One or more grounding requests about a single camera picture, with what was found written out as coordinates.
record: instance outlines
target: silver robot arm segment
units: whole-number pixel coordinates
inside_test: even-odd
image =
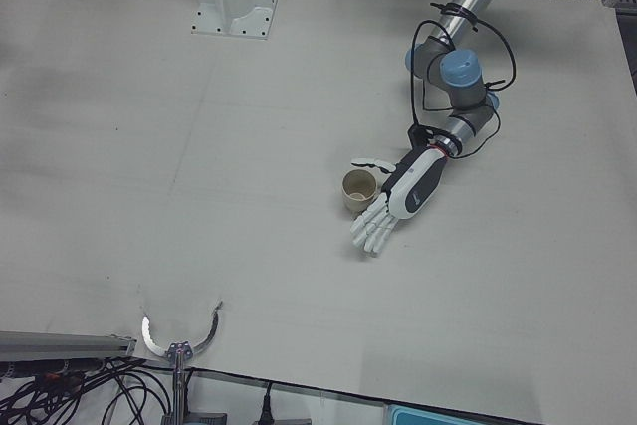
[[[451,2],[479,16],[491,1],[492,0],[452,0]],[[449,33],[453,43],[459,43],[467,30],[471,28],[471,22],[469,20],[456,15],[443,14],[439,23]],[[438,64],[440,64],[442,60],[442,55],[450,51],[449,39],[440,28],[436,27],[425,43],[416,47],[414,53],[414,74],[421,79],[426,79],[430,84],[438,88],[447,90],[446,84],[440,77]]]

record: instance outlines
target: robotic arm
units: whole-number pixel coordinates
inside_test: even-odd
[[[466,145],[498,115],[500,102],[483,81],[478,57],[471,50],[455,48],[466,31],[480,22],[478,15],[490,2],[453,0],[439,6],[440,21],[432,22],[436,28],[423,44],[407,52],[405,64],[411,74],[449,95],[451,114],[443,128],[420,125],[414,112],[414,124],[408,131],[412,150],[394,169],[389,170],[386,162],[352,161],[391,173],[378,198],[351,226],[354,246],[367,253],[379,254],[398,221],[422,209],[438,186],[448,159],[473,154],[463,155]]]

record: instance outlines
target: teal container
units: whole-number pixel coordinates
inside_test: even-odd
[[[386,417],[386,425],[482,425],[479,422],[397,405],[391,405],[387,409]]]

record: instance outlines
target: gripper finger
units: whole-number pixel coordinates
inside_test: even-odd
[[[382,221],[380,221],[377,224],[374,232],[367,238],[367,241],[365,241],[365,248],[364,248],[365,253],[371,253],[371,251],[374,248],[374,245],[376,244],[376,241],[378,240],[380,235],[385,231],[385,229],[387,228],[387,225],[391,222],[392,219],[393,219],[393,216],[391,214],[387,214],[382,219]]]
[[[357,248],[362,247],[362,245],[365,244],[365,241],[367,241],[367,238],[373,234],[373,232],[378,228],[378,225],[384,220],[384,218],[388,214],[389,213],[387,212],[386,209],[382,209],[378,211],[378,213],[376,213],[376,215],[373,218],[371,218],[371,221],[363,224],[363,227],[360,228],[360,231],[354,237],[354,240],[353,240],[354,246],[356,246]]]
[[[376,198],[376,200],[369,205],[369,207],[362,212],[360,216],[356,218],[356,220],[351,225],[349,231],[351,234],[358,235],[360,231],[365,228],[367,223],[370,223],[374,220],[375,216],[387,208],[387,195],[382,193],[380,196]]]
[[[398,224],[398,221],[400,221],[398,218],[393,218],[391,220],[391,222],[387,225],[385,230],[380,235],[380,238],[378,238],[378,241],[376,242],[376,244],[374,245],[372,249],[372,253],[380,254],[380,252],[382,251],[382,248],[384,248],[385,246],[385,242],[387,241],[389,234],[393,231],[396,224]]]
[[[393,173],[396,170],[396,165],[377,158],[355,158],[351,161],[352,166],[366,167],[366,168],[378,168],[385,174]]]

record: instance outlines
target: power cord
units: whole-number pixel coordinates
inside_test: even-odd
[[[263,405],[261,407],[261,417],[257,422],[258,425],[273,425],[275,423],[275,419],[272,416],[272,408],[270,406],[270,390],[272,390],[273,382],[268,384],[268,388],[266,389],[266,394],[263,397]]]

